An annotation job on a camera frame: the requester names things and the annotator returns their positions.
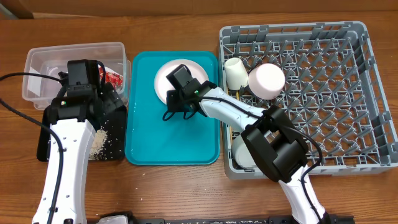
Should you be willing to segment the pink plate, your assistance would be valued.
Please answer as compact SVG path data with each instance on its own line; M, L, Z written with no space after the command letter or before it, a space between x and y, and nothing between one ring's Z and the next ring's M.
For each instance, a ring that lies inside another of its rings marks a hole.
M154 81L155 92L164 104L167 103L167 91L175 89L167 79L167 75L181 64L186 65L191 72L192 77L196 78L200 83L209 80L205 70L192 60L175 59L165 63L157 71Z

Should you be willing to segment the red snack wrapper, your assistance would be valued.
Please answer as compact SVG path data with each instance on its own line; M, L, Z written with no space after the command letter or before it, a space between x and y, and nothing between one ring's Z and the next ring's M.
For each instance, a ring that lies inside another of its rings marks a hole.
M104 75L104 70L100 66L98 66L98 70L99 70L99 80L102 80L102 77ZM112 86L117 92L121 92L123 89L124 77L108 67L105 67L105 72L106 72L105 83L112 84Z

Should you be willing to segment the cream cup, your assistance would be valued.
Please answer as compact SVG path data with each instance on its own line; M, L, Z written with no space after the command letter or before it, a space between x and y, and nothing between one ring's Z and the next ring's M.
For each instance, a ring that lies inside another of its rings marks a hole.
M230 90L240 90L248 85L248 73L240 58L231 58L225 61L226 82Z

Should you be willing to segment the grey bowl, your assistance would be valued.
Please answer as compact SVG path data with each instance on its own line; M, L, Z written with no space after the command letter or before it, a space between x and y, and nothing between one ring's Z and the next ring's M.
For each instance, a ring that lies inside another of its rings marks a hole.
M257 165L254 162L248 148L246 147L242 136L237 136L231 146L231 152L234 160L243 169L257 169Z

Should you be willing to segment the pink bowl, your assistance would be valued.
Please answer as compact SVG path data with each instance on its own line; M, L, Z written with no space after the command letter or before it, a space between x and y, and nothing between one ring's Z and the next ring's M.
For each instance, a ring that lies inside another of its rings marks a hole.
M281 93L285 85L285 75L277 65L265 63L249 73L248 85L258 98L272 100Z

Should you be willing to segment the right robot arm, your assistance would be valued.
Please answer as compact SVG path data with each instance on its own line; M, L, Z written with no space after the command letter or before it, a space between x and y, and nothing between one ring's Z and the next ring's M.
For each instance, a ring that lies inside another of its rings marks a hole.
M256 108L225 93L214 83L172 81L167 92L167 121L176 112L201 113L240 132L257 168L282 187L297 223L331 223L309 179L308 142L278 106Z

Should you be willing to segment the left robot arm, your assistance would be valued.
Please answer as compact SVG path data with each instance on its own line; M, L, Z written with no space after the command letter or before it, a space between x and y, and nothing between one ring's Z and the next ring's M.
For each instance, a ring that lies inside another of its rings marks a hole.
M86 174L98 131L107 133L95 159L124 157L127 109L112 84L65 85L62 91L66 95L58 95L44 111L49 161L33 223L87 222Z

